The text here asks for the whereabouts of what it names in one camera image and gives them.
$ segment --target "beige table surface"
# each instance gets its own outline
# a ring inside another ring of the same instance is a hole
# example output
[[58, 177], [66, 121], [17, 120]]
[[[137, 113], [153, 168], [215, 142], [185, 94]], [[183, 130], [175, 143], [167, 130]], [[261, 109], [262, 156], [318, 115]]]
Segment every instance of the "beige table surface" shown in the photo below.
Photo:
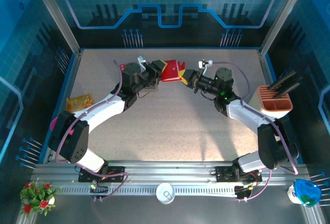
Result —
[[[223, 49], [85, 49], [71, 97], [91, 93], [94, 102], [105, 98], [119, 81], [113, 63], [185, 61], [198, 69], [198, 61], [228, 61], [240, 66], [252, 91], [265, 84], [255, 50]], [[218, 66], [208, 69], [213, 78]], [[234, 67], [234, 91], [247, 93], [244, 77]], [[138, 99], [122, 114], [114, 116], [89, 136], [89, 148], [106, 160], [233, 160], [257, 150], [257, 137], [238, 121], [217, 112], [213, 102], [193, 93], [182, 82], [161, 82], [158, 92]]]

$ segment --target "glass panel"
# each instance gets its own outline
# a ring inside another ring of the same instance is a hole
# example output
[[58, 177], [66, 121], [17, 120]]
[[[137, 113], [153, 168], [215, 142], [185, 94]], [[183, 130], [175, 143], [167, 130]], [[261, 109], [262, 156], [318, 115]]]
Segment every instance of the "glass panel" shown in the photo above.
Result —
[[[325, 170], [327, 177], [330, 172], [329, 8], [330, 0], [298, 0], [269, 50], [276, 77], [291, 69], [304, 77], [302, 84], [290, 92], [293, 110], [289, 116], [311, 175]], [[324, 210], [330, 217], [330, 208]]]
[[72, 52], [42, 0], [0, 0], [0, 10], [0, 216], [12, 223], [41, 147], [22, 139], [43, 144]]
[[81, 47], [259, 47], [285, 0], [56, 0]]

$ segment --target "red flower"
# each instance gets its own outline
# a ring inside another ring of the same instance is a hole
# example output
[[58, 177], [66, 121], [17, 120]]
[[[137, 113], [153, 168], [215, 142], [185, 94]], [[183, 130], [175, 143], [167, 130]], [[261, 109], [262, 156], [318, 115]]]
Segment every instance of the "red flower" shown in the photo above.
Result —
[[49, 201], [47, 201], [47, 200], [41, 200], [40, 205], [39, 205], [40, 209], [44, 210], [45, 208], [47, 208], [48, 202]]
[[31, 205], [24, 205], [24, 213], [26, 214], [30, 213], [31, 209], [32, 209]]
[[27, 184], [24, 186], [24, 188], [29, 188], [31, 185], [32, 185], [31, 182], [30, 182], [30, 183], [27, 183]]

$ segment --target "flower pot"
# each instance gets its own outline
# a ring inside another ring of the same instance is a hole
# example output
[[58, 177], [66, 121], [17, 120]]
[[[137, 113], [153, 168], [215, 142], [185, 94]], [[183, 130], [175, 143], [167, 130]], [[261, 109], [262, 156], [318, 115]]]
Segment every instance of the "flower pot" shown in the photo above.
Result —
[[55, 197], [52, 197], [52, 198], [49, 200], [48, 204], [54, 204], [54, 202], [55, 202]]

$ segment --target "yellow snack bag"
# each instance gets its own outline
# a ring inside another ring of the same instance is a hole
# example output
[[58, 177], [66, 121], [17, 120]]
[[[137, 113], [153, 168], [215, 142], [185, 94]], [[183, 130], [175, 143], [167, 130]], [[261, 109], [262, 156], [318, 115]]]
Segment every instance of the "yellow snack bag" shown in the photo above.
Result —
[[67, 111], [71, 113], [81, 111], [92, 106], [93, 104], [94, 101], [91, 94], [86, 94], [75, 98], [67, 98]]

